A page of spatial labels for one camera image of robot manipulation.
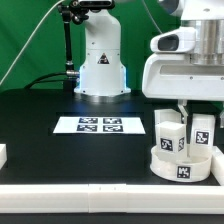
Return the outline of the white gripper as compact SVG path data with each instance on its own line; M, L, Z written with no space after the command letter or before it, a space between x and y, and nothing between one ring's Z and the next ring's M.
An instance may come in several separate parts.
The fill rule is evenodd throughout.
M224 128L224 66L193 65L187 54L154 53L144 66L142 91L148 98L177 99L184 124L186 100L222 101L219 119Z

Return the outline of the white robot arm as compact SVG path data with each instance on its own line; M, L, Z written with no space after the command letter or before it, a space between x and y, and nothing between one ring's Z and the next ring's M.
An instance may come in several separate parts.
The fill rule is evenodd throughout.
M75 0L74 19L85 24L86 57L76 91L93 98L128 93L120 61L121 26L109 14L116 0ZM142 77L151 99L224 102L224 0L159 0L179 28L150 41Z

